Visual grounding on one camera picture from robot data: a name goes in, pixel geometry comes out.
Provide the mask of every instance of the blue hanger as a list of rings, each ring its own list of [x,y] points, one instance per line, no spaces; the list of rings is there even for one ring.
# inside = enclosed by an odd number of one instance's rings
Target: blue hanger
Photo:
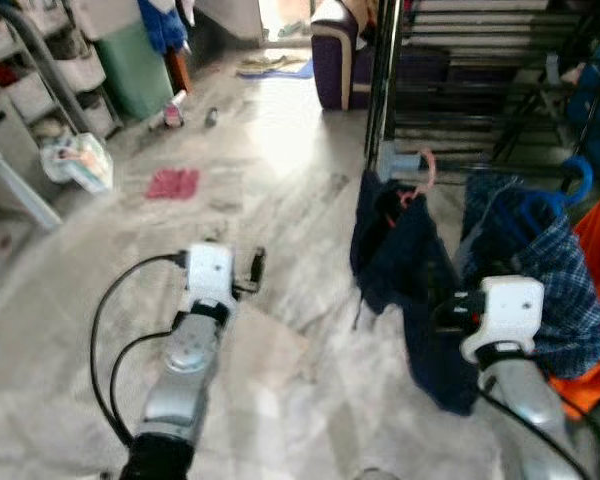
[[[521,206],[521,212],[527,221],[527,225],[529,225],[536,235],[540,235],[543,229],[531,214],[531,205],[534,201],[543,202],[556,217],[559,217],[564,214],[565,206],[569,207],[584,200],[593,186],[593,170],[584,157],[574,155],[565,160],[562,165],[578,169],[582,174],[582,185],[580,185],[580,188],[573,195],[566,195],[563,192],[542,191],[530,191],[526,194],[525,201]]]
[[[580,188],[573,195],[566,195],[562,192],[543,192],[539,190],[520,189],[524,195],[524,201],[520,205],[520,213],[522,214],[528,229],[516,225],[511,213],[506,210],[504,205],[502,205],[498,199],[496,199],[494,206],[499,217],[507,224],[507,228],[513,236],[512,240],[515,239],[521,246],[529,245],[533,238],[543,232],[543,228],[531,213],[531,207],[534,202],[542,202],[541,205],[545,205],[556,217],[559,217],[564,213],[565,206],[569,207],[581,202],[591,190],[591,187],[593,186],[593,170],[584,157],[574,155],[565,160],[562,165],[578,169],[582,174],[582,185],[580,185]],[[525,234],[524,230],[530,231],[532,235]]]

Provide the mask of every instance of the plaid shirt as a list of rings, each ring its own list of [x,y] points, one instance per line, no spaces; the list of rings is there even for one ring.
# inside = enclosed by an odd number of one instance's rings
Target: plaid shirt
[[[545,202],[529,213],[541,228],[529,227],[516,177],[478,174],[469,177],[463,238],[466,258],[460,272],[476,288],[487,275],[518,273],[545,286],[542,325],[535,336],[538,363],[561,378],[583,375],[600,361],[600,302],[578,237],[567,217]]]

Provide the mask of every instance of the doorway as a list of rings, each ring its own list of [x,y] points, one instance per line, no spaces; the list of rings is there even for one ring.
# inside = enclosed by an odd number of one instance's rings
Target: doorway
[[[265,45],[308,46],[311,17],[323,0],[259,0]]]

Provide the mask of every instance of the drying rack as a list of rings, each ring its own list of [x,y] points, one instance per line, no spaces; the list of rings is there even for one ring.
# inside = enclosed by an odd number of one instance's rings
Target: drying rack
[[[580,63],[600,68],[591,54],[600,0],[415,0],[408,11],[403,0],[379,3],[368,168],[384,181],[425,169],[416,152],[426,146],[440,171],[575,176],[510,160],[521,149],[586,155],[600,82],[585,124],[574,125],[561,109],[578,87],[560,76]]]

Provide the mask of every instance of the pink hanger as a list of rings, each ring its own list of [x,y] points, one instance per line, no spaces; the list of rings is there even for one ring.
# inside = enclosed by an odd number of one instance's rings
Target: pink hanger
[[[398,196],[400,197],[400,205],[402,208],[407,208],[409,204],[416,198],[418,195],[425,194],[436,182],[436,157],[433,152],[429,148],[424,148],[420,150],[420,155],[424,157],[429,166],[429,181],[426,185],[417,185],[415,190],[412,192],[398,192]]]

